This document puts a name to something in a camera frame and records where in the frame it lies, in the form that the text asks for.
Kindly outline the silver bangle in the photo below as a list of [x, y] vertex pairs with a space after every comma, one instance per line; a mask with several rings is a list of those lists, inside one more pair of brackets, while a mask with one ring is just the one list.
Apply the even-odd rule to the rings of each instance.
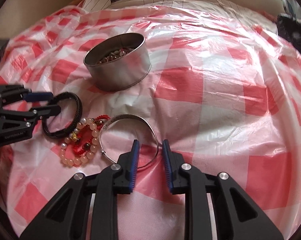
[[155, 155], [154, 155], [154, 157], [148, 163], [146, 163], [143, 166], [138, 167], [138, 169], [141, 170], [143, 168], [146, 168], [146, 167], [150, 166], [155, 161], [155, 159], [158, 156], [159, 146], [160, 146], [160, 143], [158, 141], [158, 137], [155, 134], [154, 129], [141, 116], [133, 115], [133, 114], [120, 114], [120, 115], [114, 116], [113, 118], [110, 118], [108, 121], [106, 121], [104, 123], [104, 125], [102, 126], [102, 128], [101, 128], [101, 130], [99, 132], [99, 135], [98, 135], [98, 142], [99, 142], [100, 152], [101, 152], [101, 155], [104, 156], [104, 157], [106, 157], [106, 159], [108, 159], [108, 161], [110, 161], [112, 164], [116, 163], [115, 160], [113, 160], [112, 158], [110, 158], [110, 156], [107, 155], [107, 153], [106, 153], [106, 151], [105, 151], [105, 149], [103, 147], [102, 135], [103, 135], [103, 132], [105, 132], [108, 129], [109, 126], [111, 126], [112, 124], [114, 124], [114, 123], [116, 123], [116, 122], [118, 122], [120, 120], [124, 120], [124, 119], [136, 120], [136, 121], [139, 121], [139, 122], [142, 122], [143, 124], [145, 124], [148, 127], [148, 129], [150, 130], [150, 132], [151, 132], [151, 134], [152, 134], [152, 136], [153, 136], [153, 138], [155, 140], [155, 144], [156, 144]]

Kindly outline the round silver metal tin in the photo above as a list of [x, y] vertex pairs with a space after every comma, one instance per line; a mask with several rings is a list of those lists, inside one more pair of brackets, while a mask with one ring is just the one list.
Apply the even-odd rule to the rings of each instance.
[[151, 70], [146, 39], [139, 33], [106, 39], [87, 52], [83, 63], [95, 85], [106, 92], [132, 87]]

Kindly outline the red white checkered plastic sheet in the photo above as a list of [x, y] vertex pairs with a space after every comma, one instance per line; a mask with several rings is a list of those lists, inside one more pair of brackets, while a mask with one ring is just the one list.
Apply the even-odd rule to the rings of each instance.
[[[83, 117], [135, 114], [159, 140], [208, 174], [228, 172], [289, 239], [301, 224], [301, 56], [260, 26], [217, 12], [153, 5], [94, 13], [69, 6], [11, 39], [0, 85], [76, 93]], [[135, 86], [99, 90], [83, 58], [109, 37], [140, 33], [152, 68]], [[65, 167], [60, 142], [40, 122], [33, 138], [5, 147], [13, 157], [7, 213], [19, 236], [76, 172], [109, 165], [100, 153]], [[172, 196], [159, 153], [118, 198], [119, 239], [183, 239], [184, 197]]]

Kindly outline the striped white pillow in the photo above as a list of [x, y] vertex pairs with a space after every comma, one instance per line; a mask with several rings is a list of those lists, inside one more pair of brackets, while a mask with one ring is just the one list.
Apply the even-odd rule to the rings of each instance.
[[111, 0], [85, 0], [82, 8], [87, 12], [104, 10], [111, 5]]

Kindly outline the striped white bed sheet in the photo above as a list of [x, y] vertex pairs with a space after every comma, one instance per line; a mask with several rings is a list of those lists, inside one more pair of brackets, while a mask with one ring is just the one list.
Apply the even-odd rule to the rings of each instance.
[[113, 2], [108, 8], [122, 9], [133, 6], [164, 6], [203, 11], [227, 18], [233, 18], [240, 21], [243, 25], [259, 25], [263, 29], [273, 33], [278, 32], [276, 24], [267, 13], [259, 13], [228, 0], [119, 0]]

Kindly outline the black jacket pile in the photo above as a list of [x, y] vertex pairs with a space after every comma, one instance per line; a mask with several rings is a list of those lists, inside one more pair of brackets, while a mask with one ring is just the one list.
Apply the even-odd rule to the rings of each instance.
[[301, 22], [286, 14], [277, 16], [278, 35], [290, 42], [301, 54]]

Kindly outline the tree print curtain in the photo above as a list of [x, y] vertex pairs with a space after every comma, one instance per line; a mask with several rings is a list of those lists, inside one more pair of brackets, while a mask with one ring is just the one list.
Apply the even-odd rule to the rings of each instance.
[[301, 6], [296, 0], [282, 0], [286, 14], [293, 18], [301, 19]]

